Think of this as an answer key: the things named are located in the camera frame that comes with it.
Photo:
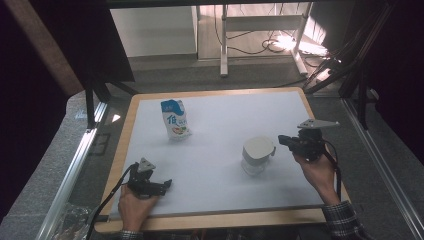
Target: bright light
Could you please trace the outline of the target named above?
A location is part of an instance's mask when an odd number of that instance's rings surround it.
[[[278,36],[277,39],[278,42],[276,42],[275,45],[280,48],[292,50],[296,46],[296,42],[289,36]],[[299,50],[319,56],[325,56],[328,53],[325,47],[307,42],[300,42]]]
[[[307,42],[300,42],[299,50],[302,52],[319,55],[319,56],[325,56],[328,53],[327,48],[320,45],[307,43]]]
[[[113,115],[112,122],[118,121],[118,119],[120,119],[120,118],[121,118],[121,116],[115,114],[115,115]]]
[[[296,46],[296,42],[293,41],[293,38],[289,36],[278,36],[278,42],[275,43],[277,47],[282,49],[292,50]]]

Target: black panel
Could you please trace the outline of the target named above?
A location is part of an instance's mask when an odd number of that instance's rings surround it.
[[[399,1],[367,59],[376,109],[424,163],[424,1]]]
[[[109,8],[31,0],[80,81],[134,81]]]
[[[67,96],[0,1],[0,220],[38,166]]]

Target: sleeve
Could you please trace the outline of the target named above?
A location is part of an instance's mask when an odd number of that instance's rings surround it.
[[[121,235],[121,240],[143,240],[144,239],[142,232],[132,232],[132,231],[122,230],[120,235]]]
[[[348,201],[333,206],[322,207],[331,238],[337,240],[372,240],[358,220],[352,205]]]

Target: wooden frame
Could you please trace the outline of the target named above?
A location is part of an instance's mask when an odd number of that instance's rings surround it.
[[[132,129],[137,115],[137,109],[140,100],[163,99],[163,98],[182,98],[182,97],[201,97],[201,96],[219,96],[236,94],[257,94],[274,92],[298,92],[303,104],[311,118],[314,118],[309,103],[303,94],[303,91],[297,87],[291,88],[265,88],[265,89],[245,89],[245,90],[223,90],[223,91],[200,91],[200,92],[178,92],[178,93],[160,93],[160,94],[138,94],[135,95],[130,103],[127,117],[125,119],[122,134],[115,153],[115,158],[109,174],[103,199],[105,199],[112,188],[121,177],[124,167],[128,145],[130,143]],[[345,188],[342,186],[343,196],[348,198]],[[113,202],[110,201],[101,215],[109,215]],[[260,211],[248,213],[230,213],[230,214],[207,214],[197,216],[178,216],[178,217],[151,217],[143,224],[143,231],[158,230],[183,230],[183,229],[204,229],[204,228],[227,228],[241,226],[272,226],[272,225],[292,225],[307,223],[324,223],[325,218],[320,208],[297,209],[297,210],[278,210],[278,211]],[[109,222],[98,222],[95,224],[98,232],[117,232],[122,228],[122,221],[113,220]]]

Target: human hand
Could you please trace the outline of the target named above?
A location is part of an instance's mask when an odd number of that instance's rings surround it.
[[[307,161],[295,153],[293,157],[300,164],[306,180],[317,190],[324,204],[339,204],[340,199],[334,190],[334,167],[327,157],[322,154],[315,161]]]
[[[138,232],[144,220],[149,216],[159,196],[148,199],[137,198],[126,184],[121,186],[121,197],[119,198],[118,210],[121,215],[122,230]]]

